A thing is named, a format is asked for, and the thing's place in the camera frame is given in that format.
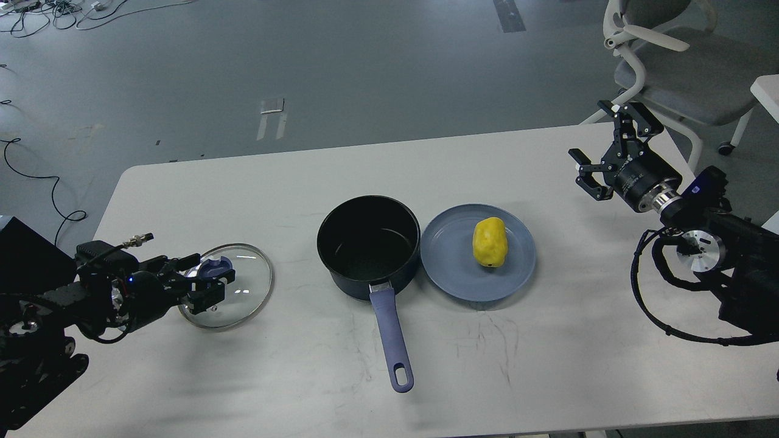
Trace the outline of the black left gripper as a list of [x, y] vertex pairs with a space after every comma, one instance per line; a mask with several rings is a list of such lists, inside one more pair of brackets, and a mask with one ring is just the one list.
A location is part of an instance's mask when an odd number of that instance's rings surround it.
[[160, 262], [144, 262], [139, 271], [120, 272], [114, 283], [119, 304], [112, 302], [108, 326], [125, 333], [137, 331], [158, 321], [170, 308], [181, 305], [197, 315], [225, 299], [225, 288], [235, 274], [217, 277], [187, 277], [186, 271], [200, 266], [201, 255], [161, 256]]

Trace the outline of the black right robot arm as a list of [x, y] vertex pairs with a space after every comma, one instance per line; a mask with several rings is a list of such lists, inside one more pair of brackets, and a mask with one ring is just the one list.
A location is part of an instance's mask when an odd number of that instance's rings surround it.
[[[631, 261], [631, 289], [640, 310], [665, 335], [717, 346], [763, 346], [778, 339], [777, 234], [737, 217], [726, 197], [726, 174], [709, 166], [683, 191], [682, 175], [655, 153], [649, 141], [664, 125], [642, 104], [598, 102], [613, 122], [613, 141], [598, 162], [578, 148], [576, 183], [593, 199], [618, 195], [634, 212], [654, 211], [662, 227], [641, 235]], [[651, 248], [668, 285], [710, 292], [718, 317], [744, 336], [692, 335], [654, 316], [639, 285], [640, 259]]]

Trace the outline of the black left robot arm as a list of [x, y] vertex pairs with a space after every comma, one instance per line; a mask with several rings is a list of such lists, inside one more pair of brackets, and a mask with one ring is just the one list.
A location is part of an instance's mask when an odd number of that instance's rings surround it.
[[24, 426], [87, 370], [89, 357], [75, 352], [68, 327], [109, 346], [170, 308], [197, 315], [225, 299], [236, 279], [228, 258], [193, 253], [139, 261], [128, 251], [152, 238], [85, 242], [66, 260], [72, 282], [23, 290], [16, 279], [2, 292], [2, 435]]

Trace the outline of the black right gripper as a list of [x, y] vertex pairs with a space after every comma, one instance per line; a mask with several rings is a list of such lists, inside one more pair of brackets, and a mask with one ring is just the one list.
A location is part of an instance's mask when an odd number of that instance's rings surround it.
[[[682, 183], [682, 175], [649, 147], [650, 139], [664, 132], [664, 125], [640, 102], [617, 105], [599, 100], [598, 108], [612, 119], [613, 141], [601, 164], [594, 164], [579, 148], [568, 150], [576, 161], [577, 185], [596, 201], [611, 200], [616, 192], [633, 211], [651, 210], [659, 192], [676, 190]], [[601, 185], [593, 177], [615, 170], [611, 185]]]

